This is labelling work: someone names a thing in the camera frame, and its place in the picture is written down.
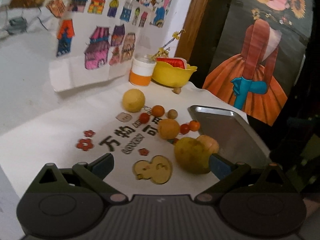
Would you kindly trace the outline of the beige striped melon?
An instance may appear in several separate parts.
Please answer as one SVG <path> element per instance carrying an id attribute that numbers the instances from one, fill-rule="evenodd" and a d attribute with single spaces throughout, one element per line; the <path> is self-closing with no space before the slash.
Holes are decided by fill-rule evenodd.
<path id="1" fill-rule="evenodd" d="M 200 135 L 196 140 L 203 145 L 204 150 L 209 154 L 218 153 L 220 146 L 214 138 L 207 135 Z"/>

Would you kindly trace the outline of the brown mango fruit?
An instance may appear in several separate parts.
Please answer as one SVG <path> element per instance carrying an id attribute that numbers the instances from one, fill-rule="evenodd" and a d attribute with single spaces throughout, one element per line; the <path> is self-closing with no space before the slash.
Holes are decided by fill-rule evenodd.
<path id="1" fill-rule="evenodd" d="M 198 140 L 184 137 L 174 146 L 176 163 L 180 168 L 192 174 L 207 174 L 210 172 L 209 158 L 212 152 L 205 149 Z"/>

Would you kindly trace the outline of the small tangerine with stem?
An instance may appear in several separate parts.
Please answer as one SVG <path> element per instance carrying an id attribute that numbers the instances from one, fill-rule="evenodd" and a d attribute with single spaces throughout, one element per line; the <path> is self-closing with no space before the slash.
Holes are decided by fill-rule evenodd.
<path id="1" fill-rule="evenodd" d="M 200 129 L 201 125 L 198 121 L 192 120 L 189 122 L 189 129 L 193 132 L 196 132 Z"/>

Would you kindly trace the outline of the large orange fruit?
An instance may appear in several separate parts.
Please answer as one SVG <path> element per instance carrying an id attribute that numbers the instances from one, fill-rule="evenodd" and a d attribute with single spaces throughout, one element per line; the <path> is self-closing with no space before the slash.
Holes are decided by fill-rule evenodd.
<path id="1" fill-rule="evenodd" d="M 158 123 L 159 136 L 164 140 L 175 139 L 180 132 L 180 125 L 174 119 L 163 119 Z"/>

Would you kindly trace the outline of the small red tomato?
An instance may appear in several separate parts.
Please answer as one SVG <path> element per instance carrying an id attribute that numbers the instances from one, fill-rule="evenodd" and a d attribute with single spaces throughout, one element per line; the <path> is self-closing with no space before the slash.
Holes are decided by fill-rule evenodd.
<path id="1" fill-rule="evenodd" d="M 142 113 L 140 116 L 139 116 L 139 121 L 142 123 L 142 124 L 147 124 L 150 120 L 150 115 L 148 113 Z"/>

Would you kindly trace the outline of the small brown kiwi fruit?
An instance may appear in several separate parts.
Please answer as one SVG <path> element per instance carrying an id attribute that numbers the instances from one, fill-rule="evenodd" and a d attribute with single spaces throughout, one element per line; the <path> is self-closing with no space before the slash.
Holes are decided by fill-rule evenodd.
<path id="1" fill-rule="evenodd" d="M 167 112 L 167 117 L 169 119 L 176 119 L 178 117 L 178 112 L 175 110 L 175 109 L 170 109 L 168 112 Z"/>

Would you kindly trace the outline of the yellow lemon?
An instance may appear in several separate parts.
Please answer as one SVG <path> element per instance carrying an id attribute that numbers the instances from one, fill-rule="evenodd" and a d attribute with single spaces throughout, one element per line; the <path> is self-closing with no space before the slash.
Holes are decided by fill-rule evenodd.
<path id="1" fill-rule="evenodd" d="M 131 113 L 139 112 L 145 105 L 145 95 L 138 89 L 127 90 L 122 98 L 123 108 Z"/>

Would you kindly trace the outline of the small mandarin orange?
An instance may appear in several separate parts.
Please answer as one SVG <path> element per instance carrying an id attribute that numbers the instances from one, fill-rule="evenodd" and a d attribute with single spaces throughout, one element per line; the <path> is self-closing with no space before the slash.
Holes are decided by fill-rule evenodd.
<path id="1" fill-rule="evenodd" d="M 161 117 L 165 114 L 165 109 L 161 105 L 155 105 L 151 110 L 151 114 L 155 117 Z"/>

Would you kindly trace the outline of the silver metal tray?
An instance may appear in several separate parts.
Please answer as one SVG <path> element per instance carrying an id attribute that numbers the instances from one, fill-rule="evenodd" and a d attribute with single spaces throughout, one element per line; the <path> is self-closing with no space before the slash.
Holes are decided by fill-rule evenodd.
<path id="1" fill-rule="evenodd" d="M 271 162 L 268 147 L 235 111 L 192 105 L 188 112 L 192 119 L 200 123 L 199 133 L 219 143 L 221 157 L 232 163 L 242 161 L 252 168 L 263 168 Z"/>

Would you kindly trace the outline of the small brown nut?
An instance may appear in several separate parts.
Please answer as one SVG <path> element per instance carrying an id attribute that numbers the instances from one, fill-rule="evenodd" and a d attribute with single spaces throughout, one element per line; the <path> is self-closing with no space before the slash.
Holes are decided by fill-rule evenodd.
<path id="1" fill-rule="evenodd" d="M 173 91 L 175 94 L 180 94 L 180 93 L 181 93 L 181 87 L 175 87 L 172 91 Z"/>

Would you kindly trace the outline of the yellow plastic bowl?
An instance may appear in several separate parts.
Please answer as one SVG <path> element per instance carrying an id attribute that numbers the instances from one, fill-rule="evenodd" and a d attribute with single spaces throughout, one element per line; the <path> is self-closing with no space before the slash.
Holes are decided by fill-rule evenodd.
<path id="1" fill-rule="evenodd" d="M 196 66 L 186 65 L 184 69 L 173 67 L 172 65 L 158 61 L 153 70 L 152 79 L 160 85 L 167 87 L 183 87 L 186 85 L 191 75 L 197 71 Z"/>

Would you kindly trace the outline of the glass jar orange white sleeve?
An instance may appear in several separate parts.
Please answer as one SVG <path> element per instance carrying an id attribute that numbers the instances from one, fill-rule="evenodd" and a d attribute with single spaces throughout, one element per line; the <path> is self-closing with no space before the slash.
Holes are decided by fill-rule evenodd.
<path id="1" fill-rule="evenodd" d="M 156 62 L 146 55 L 136 54 L 132 60 L 129 81 L 135 86 L 148 86 Z"/>

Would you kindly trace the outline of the yellow flower twig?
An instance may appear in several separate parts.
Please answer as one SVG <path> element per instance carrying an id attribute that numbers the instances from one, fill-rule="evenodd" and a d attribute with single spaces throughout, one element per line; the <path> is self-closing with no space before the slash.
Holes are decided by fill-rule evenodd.
<path id="1" fill-rule="evenodd" d="M 175 40 L 179 40 L 183 33 L 185 33 L 184 29 L 181 29 L 180 31 L 175 31 L 172 34 L 172 38 L 166 44 L 164 44 L 162 47 L 159 47 L 158 51 L 155 54 L 147 55 L 147 58 L 150 59 L 151 61 L 156 61 L 160 57 L 164 57 L 164 58 L 169 57 L 169 52 L 170 52 L 169 44 L 171 44 Z"/>

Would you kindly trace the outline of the coloured houses paper drawing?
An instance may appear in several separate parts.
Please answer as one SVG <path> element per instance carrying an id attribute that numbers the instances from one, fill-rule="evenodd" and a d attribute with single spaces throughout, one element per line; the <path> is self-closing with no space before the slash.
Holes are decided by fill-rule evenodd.
<path id="1" fill-rule="evenodd" d="M 154 15 L 136 0 L 69 0 L 49 61 L 53 89 L 62 92 L 124 76 Z"/>

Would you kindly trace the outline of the grey power adapter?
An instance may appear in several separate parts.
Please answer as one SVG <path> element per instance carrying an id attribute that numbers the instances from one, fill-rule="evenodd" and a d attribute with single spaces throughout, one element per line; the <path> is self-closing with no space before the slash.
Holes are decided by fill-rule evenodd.
<path id="1" fill-rule="evenodd" d="M 27 31 L 27 21 L 23 17 L 15 17 L 9 20 L 9 24 L 6 27 L 6 31 L 9 35 L 17 35 L 25 33 Z"/>

